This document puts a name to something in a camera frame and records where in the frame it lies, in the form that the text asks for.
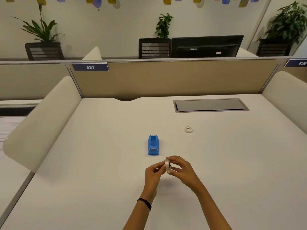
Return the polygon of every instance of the green leaves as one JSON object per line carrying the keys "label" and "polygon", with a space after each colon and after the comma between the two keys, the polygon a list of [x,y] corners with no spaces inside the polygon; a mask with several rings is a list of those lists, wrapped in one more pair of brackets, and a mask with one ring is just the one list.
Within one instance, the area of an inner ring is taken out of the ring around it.
{"label": "green leaves", "polygon": [[41,23],[41,27],[37,24],[37,22],[35,22],[34,20],[32,20],[32,25],[30,25],[28,22],[25,22],[17,17],[13,17],[12,18],[16,18],[22,22],[24,22],[26,25],[23,25],[24,29],[21,28],[21,30],[26,31],[30,34],[35,35],[38,38],[34,38],[34,40],[40,40],[41,42],[52,42],[55,40],[55,37],[58,35],[62,35],[61,33],[59,34],[55,34],[53,36],[51,36],[51,30],[52,28],[57,25],[57,23],[55,22],[55,20],[52,20],[48,25],[42,20],[41,18],[41,4],[39,4],[39,10],[40,10],[40,23]]}
{"label": "green leaves", "polygon": [[307,29],[307,5],[294,2],[280,8],[280,14],[270,22],[267,38],[283,38],[299,42]]}
{"label": "green leaves", "polygon": [[156,32],[158,37],[157,38],[168,38],[169,35],[169,24],[173,17],[166,13],[167,15],[162,15],[162,17],[159,17],[159,22],[157,23]]}

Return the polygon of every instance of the computer monitor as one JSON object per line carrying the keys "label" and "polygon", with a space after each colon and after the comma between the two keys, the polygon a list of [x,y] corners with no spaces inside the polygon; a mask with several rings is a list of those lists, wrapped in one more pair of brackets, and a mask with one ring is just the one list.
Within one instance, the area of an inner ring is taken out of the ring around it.
{"label": "computer monitor", "polygon": [[171,58],[236,57],[243,35],[172,38]]}

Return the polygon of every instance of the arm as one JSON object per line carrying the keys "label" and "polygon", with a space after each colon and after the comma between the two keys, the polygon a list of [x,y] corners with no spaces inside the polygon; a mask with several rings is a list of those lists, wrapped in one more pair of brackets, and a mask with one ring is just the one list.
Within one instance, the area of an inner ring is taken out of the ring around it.
{"label": "arm", "polygon": [[[157,194],[160,177],[166,171],[165,161],[149,166],[145,170],[145,185],[140,198],[146,199],[151,205]],[[149,215],[149,208],[143,201],[137,201],[127,223],[122,230],[144,230]]]}
{"label": "arm", "polygon": [[173,170],[171,170],[170,175],[179,178],[183,184],[190,187],[196,194],[210,230],[232,230],[206,187],[197,177],[190,163],[179,156],[170,156],[167,157],[167,159],[169,159],[171,163],[181,167],[181,169],[171,167]]}

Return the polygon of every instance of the document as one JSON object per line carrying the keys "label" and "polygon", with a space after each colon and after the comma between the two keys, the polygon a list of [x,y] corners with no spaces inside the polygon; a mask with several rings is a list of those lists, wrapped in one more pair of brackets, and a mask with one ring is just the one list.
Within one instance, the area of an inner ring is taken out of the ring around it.
{"label": "document", "polygon": [[0,160],[4,158],[3,142],[25,117],[0,117]]}

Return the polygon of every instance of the desk number sign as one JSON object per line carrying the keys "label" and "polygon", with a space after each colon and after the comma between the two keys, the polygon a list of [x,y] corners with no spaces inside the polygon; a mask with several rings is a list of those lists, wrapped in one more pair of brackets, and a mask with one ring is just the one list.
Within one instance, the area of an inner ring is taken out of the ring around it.
{"label": "desk number sign", "polygon": [[76,72],[109,71],[108,64],[103,63],[74,63],[72,64]]}
{"label": "desk number sign", "polygon": [[307,59],[290,59],[285,67],[307,67]]}

